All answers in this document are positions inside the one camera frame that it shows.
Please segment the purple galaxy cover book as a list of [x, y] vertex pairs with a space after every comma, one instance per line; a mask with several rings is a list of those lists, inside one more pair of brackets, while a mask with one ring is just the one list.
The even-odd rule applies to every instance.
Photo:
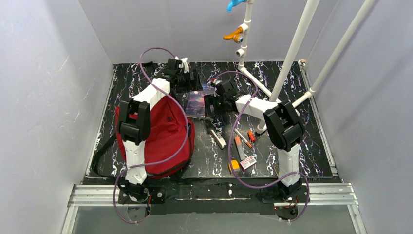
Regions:
[[185, 109], [187, 117], [213, 120], [213, 118], [206, 116], [204, 96], [214, 93], [214, 88], [209, 84], [202, 84], [201, 91], [192, 91], [188, 94], [188, 102]]

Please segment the red student backpack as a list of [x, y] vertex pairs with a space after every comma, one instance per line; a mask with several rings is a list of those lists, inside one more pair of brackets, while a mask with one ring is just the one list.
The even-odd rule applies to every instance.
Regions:
[[[151, 130], [145, 141], [145, 163], [158, 162], [169, 158], [177, 152], [182, 145], [186, 132], [186, 122], [181, 108], [172, 99], [163, 97], [150, 112]], [[188, 118], [188, 139], [182, 150], [172, 159], [127, 171], [125, 179], [131, 183], [139, 184], [137, 173], [145, 169], [148, 179], [161, 179], [169, 176], [178, 176], [190, 161], [195, 146], [195, 126]]]

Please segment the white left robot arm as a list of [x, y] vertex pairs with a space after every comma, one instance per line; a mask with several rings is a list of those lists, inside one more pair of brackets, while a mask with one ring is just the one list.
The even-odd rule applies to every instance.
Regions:
[[127, 182], [142, 185], [182, 170], [194, 152], [195, 127], [177, 93], [201, 91], [187, 58], [168, 59], [152, 83], [116, 109], [116, 139], [127, 164]]

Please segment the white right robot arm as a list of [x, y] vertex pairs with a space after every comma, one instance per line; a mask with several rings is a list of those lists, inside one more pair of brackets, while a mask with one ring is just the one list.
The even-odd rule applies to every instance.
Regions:
[[301, 186], [299, 151], [304, 126], [289, 103], [270, 102], [239, 92], [229, 80], [214, 81], [215, 91], [204, 97], [207, 115], [236, 112], [263, 120], [279, 158], [278, 186], [292, 189]]

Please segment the thin orange tip pen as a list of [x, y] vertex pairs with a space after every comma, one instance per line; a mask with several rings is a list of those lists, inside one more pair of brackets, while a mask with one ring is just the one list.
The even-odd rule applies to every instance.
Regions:
[[240, 137], [240, 139], [248, 146], [248, 148], [252, 148], [252, 144], [242, 135], [242, 133], [238, 129], [234, 129], [234, 132]]

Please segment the small orange red marker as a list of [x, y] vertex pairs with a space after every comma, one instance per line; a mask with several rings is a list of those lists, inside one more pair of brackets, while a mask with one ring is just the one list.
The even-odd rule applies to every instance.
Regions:
[[255, 134], [251, 130], [248, 131], [248, 137], [250, 142], [254, 143], [256, 141]]

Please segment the orange pipe valve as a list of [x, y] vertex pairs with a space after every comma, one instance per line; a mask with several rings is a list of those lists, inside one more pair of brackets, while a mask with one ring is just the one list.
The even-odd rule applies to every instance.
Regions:
[[223, 36], [223, 40], [232, 40], [237, 44], [240, 44], [241, 42], [243, 42], [243, 28], [242, 27], [238, 27], [234, 32], [232, 32], [229, 35], [224, 35]]

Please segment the red white eraser box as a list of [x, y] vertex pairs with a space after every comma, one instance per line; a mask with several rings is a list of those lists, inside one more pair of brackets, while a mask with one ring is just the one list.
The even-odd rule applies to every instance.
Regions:
[[256, 163], [257, 163], [256, 159], [253, 156], [249, 156], [249, 157], [247, 157], [246, 159], [244, 159], [240, 162], [240, 166], [244, 170], [246, 170], [246, 169], [248, 169], [249, 167], [253, 166]]

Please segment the blue pipe valve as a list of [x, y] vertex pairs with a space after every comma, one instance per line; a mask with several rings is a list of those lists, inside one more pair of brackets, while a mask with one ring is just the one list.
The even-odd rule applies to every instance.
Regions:
[[231, 12], [232, 9], [233, 9], [235, 6], [237, 6], [237, 5], [241, 4], [241, 3], [244, 3], [244, 2], [246, 2], [246, 1], [247, 1], [247, 0], [230, 0], [230, 2], [229, 2], [228, 5], [227, 5], [226, 11], [227, 11], [227, 12]]

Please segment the white PVC pipe frame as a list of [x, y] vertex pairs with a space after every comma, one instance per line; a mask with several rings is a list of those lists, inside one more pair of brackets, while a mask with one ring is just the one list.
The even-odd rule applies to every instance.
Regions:
[[[290, 68], [292, 66], [292, 63], [294, 59], [296, 58], [296, 55], [298, 53], [298, 50], [301, 46], [301, 43], [304, 39], [304, 36], [308, 30], [308, 27], [311, 23], [311, 20], [313, 18], [313, 15], [318, 7], [319, 1], [318, 0], [308, 0], [305, 8], [303, 10], [302, 16], [300, 18], [300, 21], [298, 23], [297, 29], [295, 31], [295, 34], [293, 36], [292, 42], [289, 46], [288, 52], [286, 54], [284, 63], [282, 65], [282, 69], [280, 71], [280, 74], [277, 78], [276, 84], [273, 88], [272, 91], [269, 91], [264, 85], [262, 85], [246, 68], [244, 65], [245, 62], [245, 56], [247, 52], [247, 41], [248, 41], [248, 34], [251, 28], [251, 15], [252, 15], [252, 8], [254, 1], [253, 0], [245, 0], [244, 1], [247, 4], [246, 11], [245, 11], [245, 17], [243, 24], [235, 30], [235, 34], [242, 34], [243, 35], [243, 41], [241, 42], [241, 47], [239, 50], [236, 51], [237, 56], [240, 57], [240, 61], [238, 64], [238, 70], [241, 71], [241, 73], [247, 75], [247, 77], [254, 83], [256, 84], [267, 96], [269, 96], [269, 101], [270, 102], [275, 102], [276, 99], [279, 97], [279, 94], [281, 92], [281, 88], [283, 87], [283, 84], [286, 80], [287, 73], [290, 71]], [[339, 43], [337, 44], [336, 48], [334, 49], [333, 53], [329, 57], [328, 61], [324, 65], [322, 71], [318, 75], [316, 81], [314, 84], [309, 88], [309, 91], [307, 91], [304, 95], [302, 95], [299, 99], [293, 102], [293, 106], [297, 107], [301, 103], [303, 103], [305, 100], [309, 99], [312, 97], [321, 84], [324, 82], [326, 76], [329, 74], [330, 70], [332, 69], [333, 65], [336, 63], [338, 57], [340, 54], [343, 52], [345, 46], [348, 44], [350, 41], [351, 37], [353, 36], [354, 32], [356, 29], [360, 26], [361, 22], [365, 19], [367, 16], [367, 13], [371, 10], [373, 7], [375, 1], [374, 0], [366, 0], [360, 7], [359, 11], [355, 15], [354, 19], [352, 20], [351, 24], [343, 34], [342, 38], [340, 39]]]

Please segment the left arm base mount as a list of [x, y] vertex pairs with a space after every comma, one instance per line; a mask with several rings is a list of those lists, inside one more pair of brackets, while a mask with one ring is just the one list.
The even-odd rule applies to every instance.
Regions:
[[132, 212], [130, 221], [138, 222], [136, 211], [143, 211], [143, 219], [145, 219], [151, 214], [152, 205], [164, 204], [166, 201], [166, 190], [163, 187], [135, 185], [126, 181], [116, 188], [119, 189], [117, 203], [130, 206], [127, 211]]

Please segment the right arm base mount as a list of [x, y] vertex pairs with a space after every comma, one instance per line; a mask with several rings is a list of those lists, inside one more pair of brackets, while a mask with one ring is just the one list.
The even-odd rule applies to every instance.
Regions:
[[281, 182], [278, 186], [261, 189], [257, 198], [264, 204], [274, 203], [275, 215], [283, 221], [294, 221], [301, 216], [299, 203], [308, 205], [309, 198], [308, 186], [300, 182], [290, 187], [285, 187]]

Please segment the aluminium front rail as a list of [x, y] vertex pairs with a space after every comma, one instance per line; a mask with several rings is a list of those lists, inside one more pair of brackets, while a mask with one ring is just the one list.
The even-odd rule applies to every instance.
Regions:
[[[311, 183], [310, 205], [346, 205], [357, 234], [365, 234], [358, 200], [351, 183]], [[113, 185], [75, 185], [72, 189], [68, 210], [62, 228], [63, 234], [71, 234], [79, 207], [109, 207], [113, 205]]]

